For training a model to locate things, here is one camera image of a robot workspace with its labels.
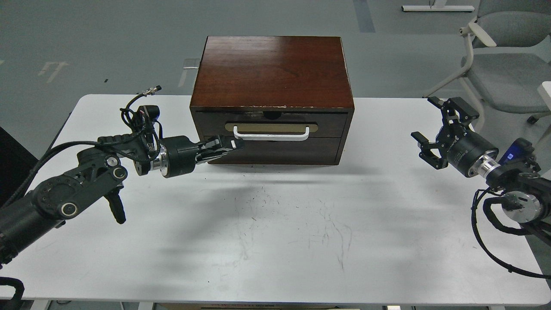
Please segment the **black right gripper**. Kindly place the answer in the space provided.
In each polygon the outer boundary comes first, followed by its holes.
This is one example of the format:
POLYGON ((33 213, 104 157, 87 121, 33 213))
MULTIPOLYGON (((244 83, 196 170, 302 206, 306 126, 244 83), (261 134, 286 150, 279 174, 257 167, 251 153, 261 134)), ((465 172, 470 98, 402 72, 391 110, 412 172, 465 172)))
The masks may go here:
POLYGON ((430 143, 418 131, 411 133, 418 143, 419 157, 423 161, 437 170, 448 167, 449 163, 466 178, 472 178, 478 174, 474 165, 480 157, 497 157, 498 148, 471 129, 471 122, 477 120, 480 114, 466 100, 461 97, 442 100, 436 96, 427 100, 441 111, 443 125, 436 143, 430 143), (437 148, 441 157, 432 151, 437 148))

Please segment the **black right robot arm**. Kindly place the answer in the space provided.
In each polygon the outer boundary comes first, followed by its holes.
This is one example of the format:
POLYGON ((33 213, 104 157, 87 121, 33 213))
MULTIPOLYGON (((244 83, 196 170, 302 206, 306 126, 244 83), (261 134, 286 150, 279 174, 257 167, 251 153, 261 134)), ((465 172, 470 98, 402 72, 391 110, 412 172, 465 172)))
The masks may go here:
POLYGON ((533 235, 550 245, 550 180, 539 175, 534 147, 516 139, 501 159, 498 148, 470 129, 479 113, 460 97, 428 102, 442 114, 443 125, 431 143, 420 132, 411 136, 418 143, 419 157, 435 169, 451 164, 466 178, 480 175, 497 197, 484 202, 483 211, 492 225, 508 234, 533 235))

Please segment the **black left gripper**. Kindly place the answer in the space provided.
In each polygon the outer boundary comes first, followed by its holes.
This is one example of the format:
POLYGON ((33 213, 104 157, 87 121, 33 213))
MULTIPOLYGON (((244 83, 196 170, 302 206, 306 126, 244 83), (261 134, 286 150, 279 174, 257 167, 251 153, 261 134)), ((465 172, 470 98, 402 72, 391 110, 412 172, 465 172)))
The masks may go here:
POLYGON ((160 144, 161 174, 165 178, 189 174, 195 165, 244 149, 244 141, 223 135, 212 136, 200 143, 193 143, 187 136, 173 136, 161 139, 160 144))

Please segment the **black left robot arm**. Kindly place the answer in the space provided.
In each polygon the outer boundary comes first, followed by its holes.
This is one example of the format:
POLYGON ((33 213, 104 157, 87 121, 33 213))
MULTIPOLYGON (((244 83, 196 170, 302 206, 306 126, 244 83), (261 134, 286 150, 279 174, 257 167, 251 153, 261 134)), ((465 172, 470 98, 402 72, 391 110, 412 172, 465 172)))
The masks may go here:
POLYGON ((135 101, 159 90, 161 86, 140 92, 120 109, 123 123, 130 128, 129 134, 101 136, 95 142, 62 143, 44 154, 1 207, 1 265, 10 263, 40 237, 63 226, 99 198, 108 201, 118 224, 125 223, 119 193, 128 171, 121 163, 122 158, 133 161, 138 175, 159 170, 164 178, 173 178, 244 147, 244 141, 230 136, 215 135, 198 143, 187 136, 163 137, 162 127, 154 126, 159 121, 158 106, 142 105, 136 111, 131 108, 135 101), (49 160, 77 145, 86 146, 77 153, 77 167, 29 190, 30 183, 49 160))

